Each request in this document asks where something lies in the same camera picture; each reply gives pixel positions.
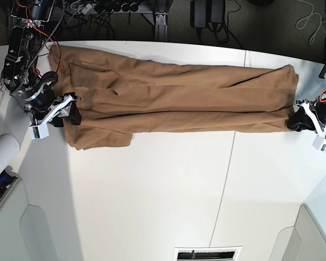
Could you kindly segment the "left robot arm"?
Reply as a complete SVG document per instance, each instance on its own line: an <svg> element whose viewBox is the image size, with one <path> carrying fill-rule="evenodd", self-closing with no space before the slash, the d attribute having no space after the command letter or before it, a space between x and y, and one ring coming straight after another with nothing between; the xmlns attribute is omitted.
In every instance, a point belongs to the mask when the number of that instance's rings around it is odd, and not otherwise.
<svg viewBox="0 0 326 261"><path fill-rule="evenodd" d="M326 22L320 20L320 24L326 24ZM325 74L326 59L318 77L323 79ZM313 101L296 100L294 104L298 107L298 110L289 117L287 128L296 132L303 130L314 131L319 137L326 139L326 89L322 90Z"/></svg>

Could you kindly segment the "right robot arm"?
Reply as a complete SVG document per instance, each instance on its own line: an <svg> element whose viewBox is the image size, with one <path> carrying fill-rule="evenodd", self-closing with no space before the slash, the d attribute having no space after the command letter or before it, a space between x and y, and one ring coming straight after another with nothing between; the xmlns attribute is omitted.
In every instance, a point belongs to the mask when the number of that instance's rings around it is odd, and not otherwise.
<svg viewBox="0 0 326 261"><path fill-rule="evenodd" d="M62 54L59 43L53 39L55 30L46 33L43 27L54 6L54 1L14 1L9 15L12 31L1 85L30 116L33 125L46 120L54 127L63 127L63 119L68 119L78 126L82 118L76 101L80 98L73 92L57 96L53 90L62 69ZM57 46L59 61L56 69L42 74L37 69L37 60L49 41Z"/></svg>

